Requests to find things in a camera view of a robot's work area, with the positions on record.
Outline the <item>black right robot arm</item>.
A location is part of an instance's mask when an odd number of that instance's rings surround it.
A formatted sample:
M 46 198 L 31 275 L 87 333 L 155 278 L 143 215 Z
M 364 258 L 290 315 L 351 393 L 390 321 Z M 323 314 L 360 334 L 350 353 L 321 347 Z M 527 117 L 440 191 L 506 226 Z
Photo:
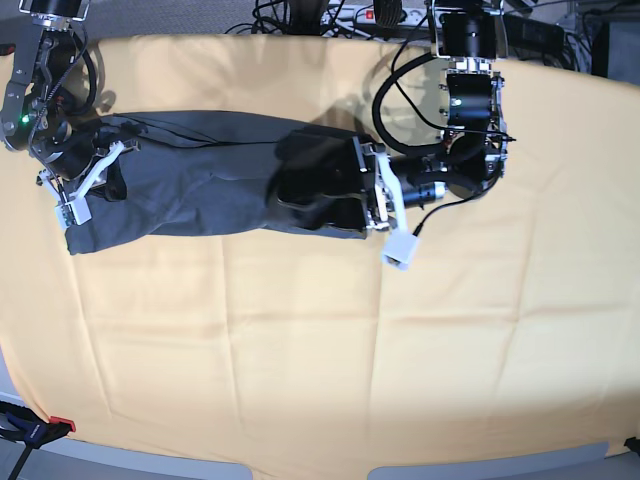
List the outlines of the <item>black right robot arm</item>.
M 31 17 L 16 44 L 1 110 L 1 137 L 11 151 L 26 151 L 53 180 L 54 194 L 70 198 L 118 140 L 90 119 L 98 76 L 88 51 L 88 1 L 22 1 Z

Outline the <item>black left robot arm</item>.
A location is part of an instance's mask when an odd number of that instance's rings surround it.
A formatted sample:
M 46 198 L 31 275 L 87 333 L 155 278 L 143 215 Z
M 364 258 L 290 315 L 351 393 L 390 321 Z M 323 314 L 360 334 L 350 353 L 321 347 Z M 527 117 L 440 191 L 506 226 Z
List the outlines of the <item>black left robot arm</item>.
M 417 24 L 428 29 L 430 51 L 392 62 L 376 92 L 371 116 L 376 139 L 353 136 L 329 156 L 281 170 L 273 202 L 299 229 L 329 230 L 365 237 L 372 230 L 415 239 L 407 212 L 453 193 L 458 203 L 484 196 L 503 176 L 512 137 L 502 113 L 504 79 L 495 62 L 506 54 L 504 7 L 500 1 L 432 1 Z M 448 96 L 444 119 L 426 120 L 439 132 L 434 143 L 397 139 L 383 120 L 383 102 L 401 79 L 436 59 L 446 61 L 442 88 Z

